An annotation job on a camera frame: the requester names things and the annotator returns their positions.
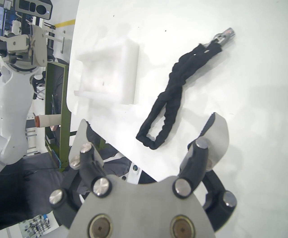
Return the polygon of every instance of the yellow stripe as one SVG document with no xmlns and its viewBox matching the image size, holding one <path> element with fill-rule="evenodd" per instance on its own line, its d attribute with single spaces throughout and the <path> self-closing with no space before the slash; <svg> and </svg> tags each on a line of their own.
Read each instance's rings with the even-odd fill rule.
<svg viewBox="0 0 288 238">
<path fill-rule="evenodd" d="M 59 27 L 65 27 L 65 26 L 75 25 L 75 20 L 76 20 L 76 19 L 55 24 L 55 27 L 56 27 L 56 28 L 59 28 Z"/>
</svg>

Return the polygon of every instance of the black fabric sleeve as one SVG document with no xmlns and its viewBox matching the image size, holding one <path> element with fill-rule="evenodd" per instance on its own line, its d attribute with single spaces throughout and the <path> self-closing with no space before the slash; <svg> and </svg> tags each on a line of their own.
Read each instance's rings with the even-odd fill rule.
<svg viewBox="0 0 288 238">
<path fill-rule="evenodd" d="M 180 57 L 169 74 L 169 81 L 165 91 L 159 94 L 150 114 L 140 127 L 136 136 L 137 140 L 153 150 L 164 143 L 175 123 L 177 112 L 181 105 L 182 86 L 189 77 L 221 51 L 221 46 L 212 41 L 207 48 L 199 44 L 194 50 Z M 164 107 L 166 108 L 164 125 L 155 141 L 152 141 L 147 137 L 148 131 Z"/>
</svg>

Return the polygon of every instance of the dark gray fabric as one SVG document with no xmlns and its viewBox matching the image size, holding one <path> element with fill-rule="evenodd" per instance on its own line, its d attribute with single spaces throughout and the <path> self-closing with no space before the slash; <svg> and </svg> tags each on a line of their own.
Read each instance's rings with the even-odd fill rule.
<svg viewBox="0 0 288 238">
<path fill-rule="evenodd" d="M 49 196 L 60 187 L 64 174 L 58 171 L 49 153 L 26 157 L 23 169 L 26 171 L 24 189 L 32 217 L 51 212 Z"/>
<path fill-rule="evenodd" d="M 99 153 L 106 158 L 108 155 L 113 154 L 114 150 L 113 147 L 110 147 L 110 149 L 108 147 Z M 119 177 L 128 173 L 130 166 L 131 161 L 126 157 L 104 163 L 104 169 L 107 174 L 115 174 Z M 23 169 L 26 171 L 24 189 L 33 217 L 51 212 L 49 196 L 55 189 L 60 187 L 67 172 L 61 173 L 58 171 L 49 153 L 26 157 L 23 159 Z M 88 188 L 82 181 L 77 192 L 79 194 L 88 192 Z"/>
</svg>

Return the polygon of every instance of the white table surface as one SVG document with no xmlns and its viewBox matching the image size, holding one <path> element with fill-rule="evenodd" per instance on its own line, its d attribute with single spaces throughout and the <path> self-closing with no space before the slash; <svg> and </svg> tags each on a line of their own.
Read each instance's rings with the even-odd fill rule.
<svg viewBox="0 0 288 238">
<path fill-rule="evenodd" d="M 88 120 L 158 181 L 178 173 L 187 144 L 211 113 L 219 113 L 228 122 L 230 146 L 215 171 L 236 195 L 238 207 L 217 237 L 288 237 L 287 13 L 283 0 L 80 0 L 68 108 L 76 121 Z M 228 27 L 235 30 L 234 41 L 185 85 L 166 143 L 154 151 L 144 147 L 135 136 L 164 91 L 174 63 Z M 101 38 L 125 35 L 140 45 L 135 105 L 105 109 L 75 97 L 82 73 L 76 54 L 93 50 Z M 161 120 L 156 129 L 160 131 Z"/>
</svg>

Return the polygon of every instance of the white foam insert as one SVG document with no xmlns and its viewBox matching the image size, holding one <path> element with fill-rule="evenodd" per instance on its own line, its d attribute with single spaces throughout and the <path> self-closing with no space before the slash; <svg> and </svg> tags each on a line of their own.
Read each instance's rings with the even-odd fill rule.
<svg viewBox="0 0 288 238">
<path fill-rule="evenodd" d="M 139 45 L 129 38 L 104 38 L 93 49 L 81 52 L 80 90 L 75 96 L 100 103 L 133 104 Z"/>
</svg>

